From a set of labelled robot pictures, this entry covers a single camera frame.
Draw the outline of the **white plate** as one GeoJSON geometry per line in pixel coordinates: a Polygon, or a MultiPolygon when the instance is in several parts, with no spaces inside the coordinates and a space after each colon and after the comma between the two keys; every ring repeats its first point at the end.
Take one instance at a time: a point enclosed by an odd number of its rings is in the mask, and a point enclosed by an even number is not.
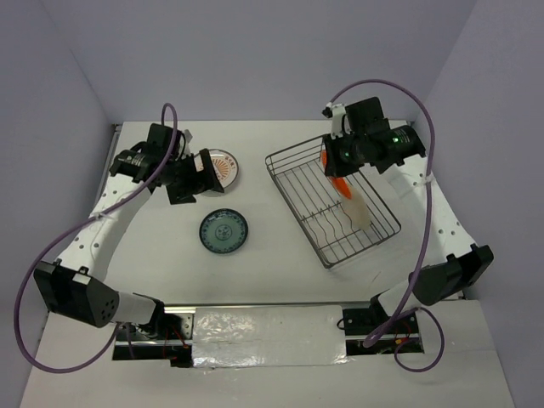
{"type": "Polygon", "coordinates": [[[235,156],[227,150],[210,149],[209,156],[212,161],[216,177],[224,189],[224,193],[232,190],[240,175],[239,163],[235,156]]]}

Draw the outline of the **orange plate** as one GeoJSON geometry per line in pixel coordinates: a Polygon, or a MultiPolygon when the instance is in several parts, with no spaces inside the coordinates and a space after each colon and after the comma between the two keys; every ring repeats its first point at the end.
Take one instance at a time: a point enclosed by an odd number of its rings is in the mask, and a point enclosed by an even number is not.
{"type": "MultiPolygon", "coordinates": [[[[323,169],[326,169],[327,157],[325,149],[320,152],[320,161],[323,169]]],[[[332,187],[339,193],[342,198],[345,198],[347,200],[351,200],[353,198],[351,189],[349,188],[348,183],[345,181],[344,178],[335,178],[330,176],[328,176],[327,178],[331,182],[332,187]]]]}

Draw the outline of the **green plate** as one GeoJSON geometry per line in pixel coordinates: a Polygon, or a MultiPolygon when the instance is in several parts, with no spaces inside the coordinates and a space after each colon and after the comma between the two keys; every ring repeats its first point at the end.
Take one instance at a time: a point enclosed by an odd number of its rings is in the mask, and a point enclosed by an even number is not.
{"type": "Polygon", "coordinates": [[[220,208],[210,212],[199,227],[201,244],[210,252],[230,254],[247,241],[249,226],[245,217],[234,209],[220,208]]]}

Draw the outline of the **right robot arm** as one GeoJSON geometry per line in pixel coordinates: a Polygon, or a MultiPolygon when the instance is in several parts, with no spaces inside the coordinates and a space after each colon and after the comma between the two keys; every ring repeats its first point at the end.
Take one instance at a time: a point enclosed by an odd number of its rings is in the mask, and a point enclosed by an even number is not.
{"type": "Polygon", "coordinates": [[[400,199],[421,208],[422,244],[416,265],[399,284],[377,294],[369,313],[375,342],[413,309],[432,306],[469,288],[494,260],[458,223],[433,174],[433,150],[410,125],[393,127],[379,98],[349,105],[329,102],[324,136],[325,174],[345,179],[363,166],[384,176],[400,199]]]}

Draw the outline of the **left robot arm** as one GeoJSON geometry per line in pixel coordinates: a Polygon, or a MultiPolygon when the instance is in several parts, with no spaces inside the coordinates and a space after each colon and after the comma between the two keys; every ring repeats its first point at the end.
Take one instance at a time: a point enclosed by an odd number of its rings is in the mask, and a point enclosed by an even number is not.
{"type": "Polygon", "coordinates": [[[145,141],[115,156],[89,224],[54,262],[41,261],[33,271],[49,312],[98,328],[128,323],[149,339],[174,321],[162,301],[116,291],[105,277],[128,226],[155,190],[164,188],[173,205],[193,203],[207,190],[224,190],[207,149],[200,152],[202,167],[196,166],[191,140],[187,130],[153,123],[145,141]]]}

